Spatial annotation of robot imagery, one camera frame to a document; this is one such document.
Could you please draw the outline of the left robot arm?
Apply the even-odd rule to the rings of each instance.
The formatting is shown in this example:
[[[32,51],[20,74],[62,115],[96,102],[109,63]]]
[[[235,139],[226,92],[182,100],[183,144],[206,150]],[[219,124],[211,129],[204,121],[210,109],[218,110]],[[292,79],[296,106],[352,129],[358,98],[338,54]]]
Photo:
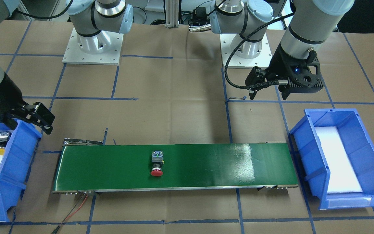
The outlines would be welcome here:
[[[317,50],[354,5],[353,0],[291,0],[292,12],[273,19],[273,9],[264,0],[215,0],[210,12],[210,25],[215,34],[233,33],[235,39],[224,68],[226,82],[237,89],[249,91],[251,99],[257,92],[277,85],[282,98],[290,94],[311,94],[323,89]],[[237,85],[228,77],[228,65],[234,55],[245,59],[258,56],[267,27],[291,17],[288,28],[273,53],[267,68],[255,66]]]

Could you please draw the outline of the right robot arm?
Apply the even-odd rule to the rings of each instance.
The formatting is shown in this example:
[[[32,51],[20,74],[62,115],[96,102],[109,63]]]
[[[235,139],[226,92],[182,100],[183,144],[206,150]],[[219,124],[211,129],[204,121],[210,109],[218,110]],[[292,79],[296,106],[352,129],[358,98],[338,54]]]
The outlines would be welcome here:
[[[0,23],[18,12],[19,0],[0,0]],[[133,24],[133,6],[124,0],[67,0],[65,9],[49,19],[67,13],[78,34],[79,45],[86,53],[101,52],[109,46],[106,32],[126,34]],[[0,123],[11,130],[17,120],[39,126],[51,134],[55,116],[41,102],[24,101],[22,92],[0,67]]]

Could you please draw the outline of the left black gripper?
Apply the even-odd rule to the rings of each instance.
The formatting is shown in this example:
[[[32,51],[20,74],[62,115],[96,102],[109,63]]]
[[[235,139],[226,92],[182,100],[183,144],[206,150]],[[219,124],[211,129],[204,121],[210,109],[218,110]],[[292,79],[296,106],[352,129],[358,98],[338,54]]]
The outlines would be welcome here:
[[[316,93],[323,89],[323,78],[317,52],[308,50],[305,59],[288,55],[279,45],[266,69],[255,66],[245,79],[249,98],[254,100],[258,91],[272,85],[279,86],[283,100],[290,94]]]

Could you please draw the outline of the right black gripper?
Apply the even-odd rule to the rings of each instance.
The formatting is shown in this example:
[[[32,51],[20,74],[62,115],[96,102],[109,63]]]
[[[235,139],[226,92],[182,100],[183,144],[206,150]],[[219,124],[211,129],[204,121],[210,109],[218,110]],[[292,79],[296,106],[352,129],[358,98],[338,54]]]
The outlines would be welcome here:
[[[39,126],[46,135],[50,135],[55,116],[41,102],[33,105],[25,102],[18,86],[5,75],[0,83],[0,123],[15,130],[18,125],[16,119]]]

